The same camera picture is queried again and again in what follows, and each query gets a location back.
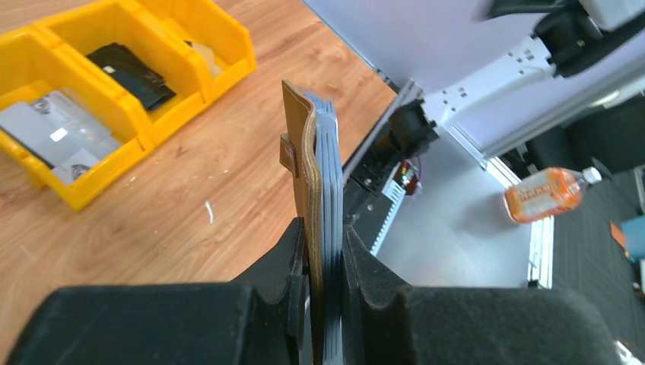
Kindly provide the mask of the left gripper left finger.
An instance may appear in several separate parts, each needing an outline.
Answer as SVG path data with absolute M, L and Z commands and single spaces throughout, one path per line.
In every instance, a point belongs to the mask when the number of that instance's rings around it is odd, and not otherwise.
M 304 222 L 229 282 L 72 286 L 53 291 L 9 364 L 298 364 Z

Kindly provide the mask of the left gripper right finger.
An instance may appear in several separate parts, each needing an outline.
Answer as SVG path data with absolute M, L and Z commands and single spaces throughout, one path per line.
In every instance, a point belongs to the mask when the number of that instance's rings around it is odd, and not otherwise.
M 343 232 L 346 364 L 617 364 L 602 316 L 571 291 L 416 287 Z

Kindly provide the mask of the brown leather card holder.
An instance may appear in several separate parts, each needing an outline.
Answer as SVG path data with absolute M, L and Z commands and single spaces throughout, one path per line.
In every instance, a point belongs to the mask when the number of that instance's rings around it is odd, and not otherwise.
M 338 119 L 332 100 L 281 82 L 287 131 L 280 162 L 292 174 L 297 213 L 304 219 L 310 270 L 310 325 L 314 364 L 341 352 L 342 213 L 344 177 Z

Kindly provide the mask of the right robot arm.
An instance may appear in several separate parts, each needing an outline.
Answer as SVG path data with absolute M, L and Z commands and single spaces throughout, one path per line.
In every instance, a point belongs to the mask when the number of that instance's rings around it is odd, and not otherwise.
M 424 84 L 421 107 L 432 135 L 521 88 L 591 69 L 644 28 L 642 1 L 493 1 L 487 18 L 540 13 L 533 30 L 515 27 L 477 34 L 457 3 L 394 1 L 384 40 L 396 56 L 395 78 Z

